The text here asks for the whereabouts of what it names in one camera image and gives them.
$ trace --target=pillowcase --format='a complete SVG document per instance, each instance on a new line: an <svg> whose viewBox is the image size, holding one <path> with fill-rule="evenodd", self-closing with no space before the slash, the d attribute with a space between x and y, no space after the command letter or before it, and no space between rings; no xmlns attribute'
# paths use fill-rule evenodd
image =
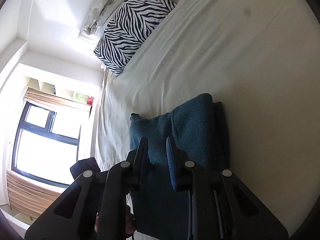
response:
<svg viewBox="0 0 320 240"><path fill-rule="evenodd" d="M124 0L107 24L94 54L119 75L176 4L170 0Z"/></svg>

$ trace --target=black window frame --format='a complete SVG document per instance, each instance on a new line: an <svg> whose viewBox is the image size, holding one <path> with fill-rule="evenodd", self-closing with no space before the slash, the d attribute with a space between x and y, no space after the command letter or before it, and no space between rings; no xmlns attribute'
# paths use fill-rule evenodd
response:
<svg viewBox="0 0 320 240"><path fill-rule="evenodd" d="M47 122L45 124L45 127L40 127L31 123L26 122L26 118L28 116L29 110L31 106L35 106L44 110L49 111L48 114L48 118L47 118ZM49 109L34 105L30 102L26 102L23 111L22 111L22 115L20 117L20 121L19 121L19 125L17 128L17 133L14 139L14 145L13 145L13 152L12 152L12 163L11 163L11 170L22 175L25 176L29 179L33 179L39 182L43 182L45 184L49 184L52 186L56 186L56 187L62 187L62 188L67 188L69 186L69 184L64 184L64 183L60 183L60 182L56 182L56 181L52 181L52 180L48 180L48 179L44 179L38 176L35 176L33 174L30 174L28 172L25 171L21 171L17 168L17 150L19 149L19 141L20 141L20 134L22 132L22 130L26 130L29 131L31 133L35 133L37 135L46 137L46 138L50 138L59 142L63 142L63 143L68 143L68 144L72 144L72 145L76 145L77 146L77 154L76 154L76 161L78 161L78 152L79 152L79 139L80 139L80 132L81 132L81 126L80 126L80 130L79 130L79 136L78 138L72 138L72 137L68 137L65 135L60 135L60 134L56 134L52 132L52 127L54 124L54 119L56 117L57 113L54 111L51 111Z"/></svg>

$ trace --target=beige curtain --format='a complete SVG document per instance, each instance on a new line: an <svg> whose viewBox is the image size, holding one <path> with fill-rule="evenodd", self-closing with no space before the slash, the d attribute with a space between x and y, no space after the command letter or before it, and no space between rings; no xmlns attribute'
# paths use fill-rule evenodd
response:
<svg viewBox="0 0 320 240"><path fill-rule="evenodd" d="M57 111L59 108L72 107L89 113L91 108L90 105L60 98L32 88L27 89L24 98L30 103L42 106L52 111Z"/></svg>
<svg viewBox="0 0 320 240"><path fill-rule="evenodd" d="M61 193L30 183L12 171L7 171L10 206L28 216L38 218Z"/></svg>

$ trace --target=window pane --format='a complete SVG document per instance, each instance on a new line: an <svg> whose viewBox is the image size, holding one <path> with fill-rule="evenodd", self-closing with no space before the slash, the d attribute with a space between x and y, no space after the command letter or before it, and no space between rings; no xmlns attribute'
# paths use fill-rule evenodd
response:
<svg viewBox="0 0 320 240"><path fill-rule="evenodd" d="M77 114L77 111L58 112L54 119L52 132L72 138L78 138L81 120L82 117Z"/></svg>
<svg viewBox="0 0 320 240"><path fill-rule="evenodd" d="M70 167L76 163L77 146L22 130L17 168L55 182L71 184Z"/></svg>
<svg viewBox="0 0 320 240"><path fill-rule="evenodd" d="M31 106L28 112L26 122L45 127L49 115L49 110L45 110L39 107Z"/></svg>

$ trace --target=bed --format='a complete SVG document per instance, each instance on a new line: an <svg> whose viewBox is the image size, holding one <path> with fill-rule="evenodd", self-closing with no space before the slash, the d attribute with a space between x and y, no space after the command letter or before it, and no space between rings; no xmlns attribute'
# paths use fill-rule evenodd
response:
<svg viewBox="0 0 320 240"><path fill-rule="evenodd" d="M124 71L105 72L100 168L126 158L131 113L153 118L210 93L226 111L231 169L292 235L320 194L320 25L312 7L306 0L172 1L176 8Z"/></svg>

